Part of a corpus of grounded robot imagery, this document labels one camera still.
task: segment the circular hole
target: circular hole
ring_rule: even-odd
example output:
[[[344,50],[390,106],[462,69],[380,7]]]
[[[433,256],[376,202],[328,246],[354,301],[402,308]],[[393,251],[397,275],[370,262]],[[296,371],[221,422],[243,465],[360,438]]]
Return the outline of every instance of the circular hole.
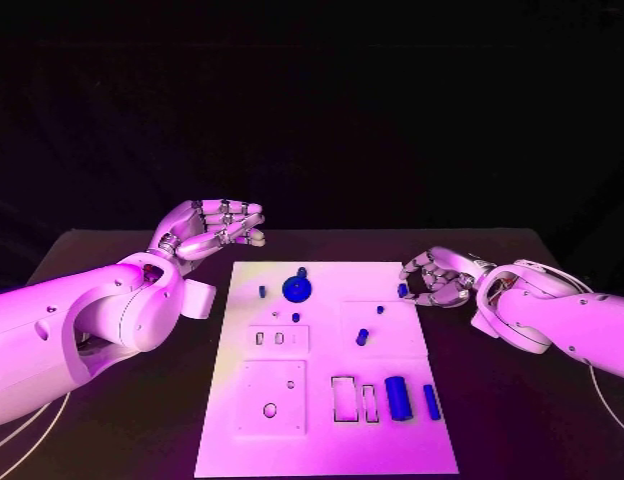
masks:
[[[278,407],[275,406],[273,403],[269,403],[269,404],[263,407],[263,415],[265,415],[267,418],[272,418],[276,413],[278,413]]]
[[[47,341],[48,339],[48,327],[44,322],[37,322],[34,324],[34,331],[37,332],[37,336]]]

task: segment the dark table surface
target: dark table surface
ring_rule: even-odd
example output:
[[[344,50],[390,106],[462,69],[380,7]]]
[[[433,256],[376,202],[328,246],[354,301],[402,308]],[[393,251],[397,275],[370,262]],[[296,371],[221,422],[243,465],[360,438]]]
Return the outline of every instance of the dark table surface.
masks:
[[[149,237],[148,231],[67,232],[30,282],[116,262],[143,250]],[[233,245],[204,260],[190,278],[217,286],[210,318],[181,318],[156,350],[116,364],[70,394],[43,443],[7,480],[192,478],[234,261],[404,263],[442,245],[498,264],[518,258],[554,264],[526,229],[293,230],[267,231],[266,238],[265,248]],[[420,279],[410,286],[423,287]],[[472,303],[451,310],[419,307],[461,472],[429,477],[624,479],[624,430],[588,367],[553,347],[533,355],[489,338],[469,326],[472,313]],[[624,380],[602,372],[598,380],[624,421]],[[0,474],[37,442],[60,404],[0,448]],[[0,440],[28,417],[0,426]]]

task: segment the white cable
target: white cable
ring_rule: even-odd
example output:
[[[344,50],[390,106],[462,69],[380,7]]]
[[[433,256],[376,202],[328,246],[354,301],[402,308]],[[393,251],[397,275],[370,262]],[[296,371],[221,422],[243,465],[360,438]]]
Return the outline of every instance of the white cable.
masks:
[[[27,420],[27,422],[17,428],[17,430],[0,441],[0,448],[12,440],[15,435],[30,426],[34,422],[34,419],[41,415],[41,412],[47,409],[51,403],[47,403],[38,410],[32,417]]]
[[[572,281],[575,286],[580,286],[585,289],[586,293],[593,293],[592,289],[575,277],[572,277],[567,273],[562,272],[560,270],[556,270],[553,267],[549,267],[547,265],[541,265],[540,263],[537,265],[547,268],[551,272],[557,273],[559,275],[562,275],[563,278],[566,278],[567,280]],[[606,403],[606,399],[603,398],[602,390],[599,389],[599,384],[596,383],[595,369],[593,369],[592,365],[589,366],[589,375],[592,377],[592,383],[595,385],[596,394],[599,395],[599,400],[602,401],[603,407],[606,408],[606,411],[609,412],[609,415],[612,416],[618,425],[624,429],[624,423],[618,419],[616,414],[613,413],[613,410],[611,409],[609,404]]]
[[[32,445],[32,447],[30,448],[30,450],[27,451],[27,453],[22,455],[21,459],[15,462],[15,464],[12,465],[12,467],[1,474],[0,476],[0,480],[12,472],[12,470],[15,470],[15,467],[22,463],[22,461],[25,460],[25,458],[30,456],[30,454],[34,452],[34,449],[37,448],[37,446],[40,445],[41,441],[44,440],[44,437],[47,436],[48,432],[51,431],[51,428],[54,427],[56,425],[56,421],[58,420],[58,417],[61,416],[61,412],[63,412],[63,409],[66,407],[66,403],[69,401],[69,397],[70,397],[70,392],[66,394],[66,398],[63,399],[63,404],[61,404],[61,408],[58,409],[58,412],[56,413],[56,417],[54,419],[51,420],[51,423],[47,427],[47,430],[45,432],[41,434],[41,437],[40,439],[37,440],[37,443]]]
[[[618,419],[616,415],[613,414],[613,411],[611,410],[609,404],[606,403],[606,400],[603,399],[602,391],[599,390],[599,385],[596,384],[596,378],[595,378],[595,369],[592,368],[592,365],[589,366],[589,375],[592,376],[592,383],[595,384],[595,390],[596,394],[599,395],[599,399],[602,400],[603,406],[606,407],[606,410],[613,417],[613,420],[616,423],[621,425],[621,428],[624,429],[624,424],[621,423],[621,420]]]

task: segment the white robotic arm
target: white robotic arm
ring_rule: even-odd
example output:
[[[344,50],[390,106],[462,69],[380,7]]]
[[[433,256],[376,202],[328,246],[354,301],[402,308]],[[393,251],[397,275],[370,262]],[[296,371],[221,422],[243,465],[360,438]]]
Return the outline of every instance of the white robotic arm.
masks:
[[[475,328],[531,353],[553,343],[572,358],[624,377],[622,297],[592,293],[576,278],[528,260],[498,267],[442,247],[406,264],[400,278],[417,270],[430,292],[407,293],[406,301],[456,307],[475,291]]]
[[[184,202],[146,252],[0,295],[0,425],[156,348],[180,314],[207,317],[214,287],[182,276],[227,244],[265,245],[262,222],[260,205]]]

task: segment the white board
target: white board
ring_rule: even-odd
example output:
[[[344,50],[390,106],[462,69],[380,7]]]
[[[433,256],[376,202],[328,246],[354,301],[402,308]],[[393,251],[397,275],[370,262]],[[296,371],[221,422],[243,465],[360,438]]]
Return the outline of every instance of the white board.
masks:
[[[295,304],[282,283],[299,267],[312,293]],[[197,478],[458,473],[446,412],[429,417],[422,388],[438,395],[438,385],[415,306],[397,298],[400,269],[399,262],[234,263]],[[406,381],[407,421],[390,417],[391,376]],[[353,381],[334,390],[332,377]],[[335,421],[337,401],[350,421]]]

